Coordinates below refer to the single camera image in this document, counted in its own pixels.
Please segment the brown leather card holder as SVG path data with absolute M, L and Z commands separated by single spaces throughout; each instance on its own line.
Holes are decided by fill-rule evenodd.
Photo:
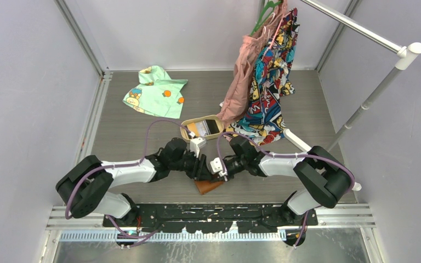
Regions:
M 215 190 L 217 187 L 219 187 L 223 183 L 224 183 L 223 181 L 216 181 L 216 182 L 210 182 L 208 180 L 195 181 L 195 186 L 197 187 L 197 190 L 201 195 L 205 195 L 206 193 Z

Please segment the white VIP card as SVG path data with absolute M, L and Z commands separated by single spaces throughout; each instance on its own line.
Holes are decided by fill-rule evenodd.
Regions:
M 196 122 L 197 129 L 199 131 L 199 136 L 206 137 L 211 134 L 207 121 Z

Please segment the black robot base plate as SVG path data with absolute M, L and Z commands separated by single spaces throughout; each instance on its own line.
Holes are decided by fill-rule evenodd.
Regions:
M 238 233 L 272 233 L 280 227 L 316 226 L 318 219 L 312 209 L 307 216 L 290 211 L 286 204 L 139 204 L 130 211 L 100 205 L 96 213 L 111 212 L 123 218 L 115 219 L 122 229 L 138 228 L 143 232 L 163 233 L 227 233 L 233 225 Z

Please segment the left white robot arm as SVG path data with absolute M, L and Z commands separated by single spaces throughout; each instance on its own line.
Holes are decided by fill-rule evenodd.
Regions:
M 136 204 L 127 194 L 113 194 L 113 187 L 132 183 L 151 183 L 166 178 L 172 171 L 185 173 L 193 180 L 210 180 L 212 173 L 206 156 L 200 153 L 206 140 L 197 137 L 190 143 L 173 138 L 156 153 L 137 161 L 107 162 L 90 155 L 82 159 L 56 184 L 66 204 L 65 218 L 83 218 L 100 213 L 116 218 L 124 226 L 138 219 Z

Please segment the beige oval card tray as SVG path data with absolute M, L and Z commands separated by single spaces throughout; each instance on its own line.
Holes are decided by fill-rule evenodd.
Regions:
M 216 139 L 224 130 L 224 123 L 216 115 L 189 119 L 183 121 L 181 125 L 185 127 L 180 127 L 180 132 L 186 142 L 193 139 L 186 129 L 196 137 L 203 137 L 206 140 Z

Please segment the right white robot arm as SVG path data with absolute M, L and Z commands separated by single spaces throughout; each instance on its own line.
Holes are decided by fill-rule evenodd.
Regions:
M 210 166 L 223 180 L 247 171 L 253 176 L 290 176 L 298 178 L 301 191 L 286 200 L 283 220 L 296 225 L 309 210 L 334 208 L 340 199 L 356 185 L 352 172 L 321 146 L 301 153 L 274 153 L 263 150 L 244 135 L 230 140 L 233 155 L 219 155 Z

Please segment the gold credit card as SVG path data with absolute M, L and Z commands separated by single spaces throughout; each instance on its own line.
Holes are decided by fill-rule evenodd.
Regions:
M 197 129 L 196 123 L 189 123 L 186 125 L 188 130 L 194 134 L 194 136 L 199 136 L 199 131 Z

